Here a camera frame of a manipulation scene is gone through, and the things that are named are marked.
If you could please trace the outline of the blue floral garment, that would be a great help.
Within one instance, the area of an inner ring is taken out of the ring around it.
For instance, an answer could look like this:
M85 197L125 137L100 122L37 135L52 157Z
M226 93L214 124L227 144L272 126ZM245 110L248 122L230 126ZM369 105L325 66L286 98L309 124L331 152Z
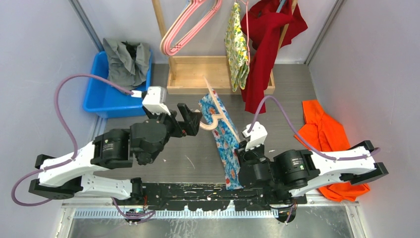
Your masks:
M218 153L225 172L225 185L228 190L242 189L238 180L240 169L235 150L239 148L239 135L222 100L215 90L200 99L199 105L205 120L202 128L211 127Z

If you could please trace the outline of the yellow floral garment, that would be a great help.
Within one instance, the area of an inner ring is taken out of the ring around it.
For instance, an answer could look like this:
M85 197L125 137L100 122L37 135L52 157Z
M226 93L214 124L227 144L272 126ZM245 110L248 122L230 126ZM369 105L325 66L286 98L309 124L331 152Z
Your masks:
M231 89L245 89L246 80L250 71L250 55L246 35L241 27L240 4L234 2L228 18L224 36L226 56L229 65Z

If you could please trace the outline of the red skirt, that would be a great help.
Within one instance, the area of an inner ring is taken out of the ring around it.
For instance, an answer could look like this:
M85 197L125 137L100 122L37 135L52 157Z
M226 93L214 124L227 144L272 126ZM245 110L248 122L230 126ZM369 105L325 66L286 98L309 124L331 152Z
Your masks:
M291 44L293 38L308 28L299 7L292 10L292 0L287 1L280 13L276 13L278 5L279 0L261 0L248 11L249 37L256 52L250 61L246 86L241 94L245 111L253 114L264 97L279 47ZM245 17L241 26L246 33Z

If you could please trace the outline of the thin pink wire hanger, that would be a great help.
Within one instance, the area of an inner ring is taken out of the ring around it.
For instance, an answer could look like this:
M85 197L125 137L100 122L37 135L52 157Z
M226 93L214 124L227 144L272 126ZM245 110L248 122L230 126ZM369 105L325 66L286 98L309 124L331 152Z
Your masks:
M250 54L250 45L249 45L249 41L250 41L250 37L249 37L249 17L248 17L248 6L249 6L249 1L248 0L240 0L240 2L245 6L245 20L246 20L246 45L247 45L247 53L248 53L248 57L247 57L247 65L250 64L251 61L251 54Z

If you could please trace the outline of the grey-blue hanger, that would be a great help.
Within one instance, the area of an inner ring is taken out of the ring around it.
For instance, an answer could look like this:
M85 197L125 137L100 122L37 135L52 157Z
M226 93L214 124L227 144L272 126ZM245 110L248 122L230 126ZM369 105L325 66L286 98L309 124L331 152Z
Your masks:
M279 5L278 8L276 10L276 13L280 13L283 9L283 7L285 6L285 4L287 3L287 0L280 0L279 1Z

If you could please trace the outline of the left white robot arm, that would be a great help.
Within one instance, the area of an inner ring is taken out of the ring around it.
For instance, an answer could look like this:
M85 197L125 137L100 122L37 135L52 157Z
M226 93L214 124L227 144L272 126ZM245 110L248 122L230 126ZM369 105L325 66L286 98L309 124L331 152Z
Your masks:
M152 164L170 138L196 136L202 113L179 103L176 111L161 106L145 109L147 119L128 129L113 129L97 136L76 154L58 158L37 157L38 177L30 182L29 192L51 200L78 195L108 196L133 205L144 200L140 178L116 180L96 175L98 171Z

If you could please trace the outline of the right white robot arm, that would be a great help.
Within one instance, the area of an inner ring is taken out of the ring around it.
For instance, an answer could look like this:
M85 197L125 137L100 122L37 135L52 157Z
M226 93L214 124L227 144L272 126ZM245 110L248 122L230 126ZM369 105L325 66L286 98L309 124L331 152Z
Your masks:
M389 172L374 160L374 148L365 140L345 151L325 152L323 156L308 149L287 150L270 160L264 146L246 149L240 143L238 180L244 189L261 189L265 195L286 204L308 191L333 183L369 183Z

